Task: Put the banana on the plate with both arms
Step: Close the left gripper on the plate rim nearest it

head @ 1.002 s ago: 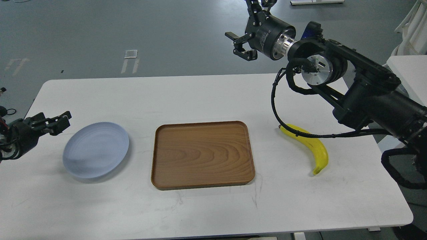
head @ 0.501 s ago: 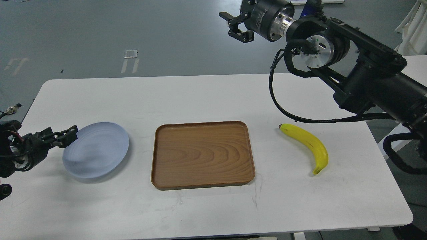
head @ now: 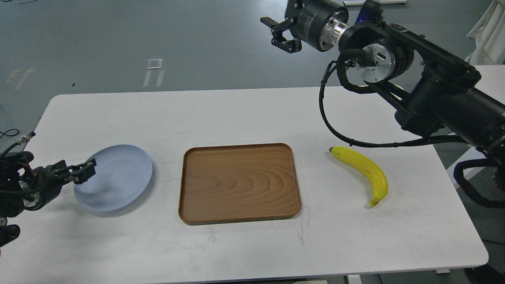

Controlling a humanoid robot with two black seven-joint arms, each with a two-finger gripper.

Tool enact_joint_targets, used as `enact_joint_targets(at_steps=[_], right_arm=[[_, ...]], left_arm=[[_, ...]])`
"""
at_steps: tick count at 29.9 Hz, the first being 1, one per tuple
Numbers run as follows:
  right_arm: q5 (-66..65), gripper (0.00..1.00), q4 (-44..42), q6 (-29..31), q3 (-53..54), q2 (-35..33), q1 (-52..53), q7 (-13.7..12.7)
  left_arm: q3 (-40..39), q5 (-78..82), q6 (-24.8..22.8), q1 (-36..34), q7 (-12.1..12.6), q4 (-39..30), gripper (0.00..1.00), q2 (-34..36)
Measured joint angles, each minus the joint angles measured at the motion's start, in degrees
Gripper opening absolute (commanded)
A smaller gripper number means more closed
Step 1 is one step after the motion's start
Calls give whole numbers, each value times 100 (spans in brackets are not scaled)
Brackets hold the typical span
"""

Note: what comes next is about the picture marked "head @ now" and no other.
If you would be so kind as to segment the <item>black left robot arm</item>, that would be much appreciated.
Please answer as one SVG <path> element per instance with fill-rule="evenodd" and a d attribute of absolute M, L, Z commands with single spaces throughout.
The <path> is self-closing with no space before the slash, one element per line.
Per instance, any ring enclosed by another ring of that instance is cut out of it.
<path fill-rule="evenodd" d="M 0 155 L 0 245 L 3 247 L 20 235 L 20 227 L 9 224 L 24 211 L 37 211 L 61 194 L 62 187 L 70 182 L 81 185 L 95 172 L 96 160 L 90 158 L 78 165 L 67 165 L 65 160 L 45 167 L 32 168 L 34 156 L 30 151 L 13 152 L 14 147 L 25 144 L 34 137 L 31 132 L 21 136 Z"/>

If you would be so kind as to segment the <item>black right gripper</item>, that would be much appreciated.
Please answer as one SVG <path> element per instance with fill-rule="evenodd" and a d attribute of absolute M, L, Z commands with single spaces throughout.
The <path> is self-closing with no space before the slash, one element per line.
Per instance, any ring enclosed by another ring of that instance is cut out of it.
<path fill-rule="evenodd" d="M 330 50 L 336 44 L 335 27 L 348 23 L 348 9 L 333 0 L 289 0 L 285 20 L 276 22 L 270 17 L 261 17 L 260 22 L 269 27 L 273 46 L 289 54 L 301 51 L 301 42 L 320 52 Z M 293 39 L 283 33 L 289 30 Z"/>

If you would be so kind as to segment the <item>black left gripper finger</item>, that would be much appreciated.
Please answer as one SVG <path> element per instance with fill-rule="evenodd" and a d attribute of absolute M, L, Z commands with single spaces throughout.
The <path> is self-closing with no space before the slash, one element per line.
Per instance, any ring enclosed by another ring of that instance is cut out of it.
<path fill-rule="evenodd" d="M 52 165 L 50 171 L 64 184 L 73 182 L 76 185 L 81 185 L 96 174 L 95 166 L 95 158 L 90 158 L 78 165 L 67 165 L 65 160 L 61 160 Z"/>

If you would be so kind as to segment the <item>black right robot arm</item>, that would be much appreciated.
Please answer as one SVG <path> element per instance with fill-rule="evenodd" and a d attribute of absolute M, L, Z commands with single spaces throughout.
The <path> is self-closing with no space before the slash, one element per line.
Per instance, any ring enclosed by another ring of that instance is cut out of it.
<path fill-rule="evenodd" d="M 269 27 L 272 45 L 288 53 L 301 43 L 318 51 L 339 49 L 320 83 L 319 108 L 330 132 L 350 146 L 363 148 L 416 147 L 466 143 L 484 155 L 458 162 L 453 177 L 471 200 L 487 208 L 503 208 L 503 200 L 482 196 L 464 170 L 494 167 L 496 184 L 504 189 L 504 105 L 475 88 L 481 74 L 475 67 L 406 28 L 386 23 L 380 2 L 366 0 L 356 22 L 348 10 L 331 0 L 289 0 L 284 20 L 260 21 Z M 324 110 L 324 92 L 336 73 L 343 88 L 358 94 L 377 93 L 395 108 L 395 120 L 418 140 L 369 143 L 337 132 Z"/>

